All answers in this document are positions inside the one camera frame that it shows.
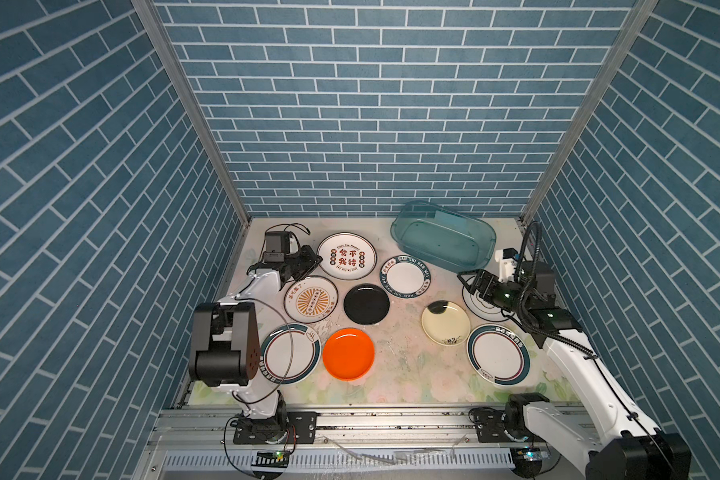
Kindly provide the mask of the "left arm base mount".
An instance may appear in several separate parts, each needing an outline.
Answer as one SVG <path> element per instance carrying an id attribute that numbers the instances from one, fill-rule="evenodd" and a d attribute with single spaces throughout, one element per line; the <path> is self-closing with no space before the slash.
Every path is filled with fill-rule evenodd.
<path id="1" fill-rule="evenodd" d="M 235 445 L 279 444 L 288 436 L 297 445 L 313 444 L 318 414 L 315 411 L 279 412 L 267 419 L 249 419 L 238 415 L 234 422 Z"/>

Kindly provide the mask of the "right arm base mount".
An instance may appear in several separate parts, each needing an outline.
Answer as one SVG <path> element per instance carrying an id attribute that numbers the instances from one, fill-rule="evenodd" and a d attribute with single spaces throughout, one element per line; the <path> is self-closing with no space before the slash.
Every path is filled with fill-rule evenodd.
<path id="1" fill-rule="evenodd" d="M 543 439 L 528 430 L 521 418 L 508 416 L 505 411 L 491 407 L 475 407 L 468 418 L 475 428 L 479 443 L 535 443 Z"/>

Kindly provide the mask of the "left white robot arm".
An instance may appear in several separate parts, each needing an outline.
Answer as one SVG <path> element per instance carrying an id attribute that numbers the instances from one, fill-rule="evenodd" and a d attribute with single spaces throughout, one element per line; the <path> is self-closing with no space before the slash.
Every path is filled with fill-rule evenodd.
<path id="1" fill-rule="evenodd" d="M 302 279 L 320 262 L 308 245 L 293 253 L 277 246 L 249 267 L 247 281 L 239 291 L 198 305 L 192 316 L 190 378 L 235 398 L 249 420 L 284 423 L 280 382 L 265 378 L 259 370 L 257 308 L 287 281 Z"/>

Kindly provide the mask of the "white plate red characters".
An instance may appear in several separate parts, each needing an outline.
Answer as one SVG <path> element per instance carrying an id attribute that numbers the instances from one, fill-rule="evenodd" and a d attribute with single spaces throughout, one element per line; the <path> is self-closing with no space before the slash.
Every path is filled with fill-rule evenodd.
<path id="1" fill-rule="evenodd" d="M 359 280 L 371 274 L 377 264 L 377 252 L 364 237 L 354 233 L 335 233 L 318 246 L 320 267 L 339 280 Z"/>

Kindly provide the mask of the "green red rim plate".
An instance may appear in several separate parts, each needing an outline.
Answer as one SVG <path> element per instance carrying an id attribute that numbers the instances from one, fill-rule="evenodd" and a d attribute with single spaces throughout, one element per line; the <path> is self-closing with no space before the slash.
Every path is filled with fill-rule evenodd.
<path id="1" fill-rule="evenodd" d="M 313 372 L 321 354 L 322 342 L 314 329 L 303 324 L 284 325 L 264 339 L 259 370 L 276 384 L 295 384 Z"/>
<path id="2" fill-rule="evenodd" d="M 522 383 L 530 373 L 530 354 L 523 340 L 499 325 L 476 327 L 466 342 L 468 360 L 484 380 L 502 387 Z"/>

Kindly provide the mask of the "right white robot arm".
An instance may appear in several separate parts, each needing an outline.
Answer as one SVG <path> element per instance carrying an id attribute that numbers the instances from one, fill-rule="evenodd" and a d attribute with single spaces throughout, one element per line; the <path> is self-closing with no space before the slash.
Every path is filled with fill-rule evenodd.
<path id="1" fill-rule="evenodd" d="M 589 433 L 538 393 L 513 394 L 502 419 L 515 441 L 546 442 L 587 479 L 686 479 L 692 453 L 682 436 L 663 431 L 594 351 L 570 311 L 556 305 L 554 273 L 522 262 L 510 279 L 486 270 L 457 275 L 470 294 L 509 314 L 546 353 L 586 409 Z"/>

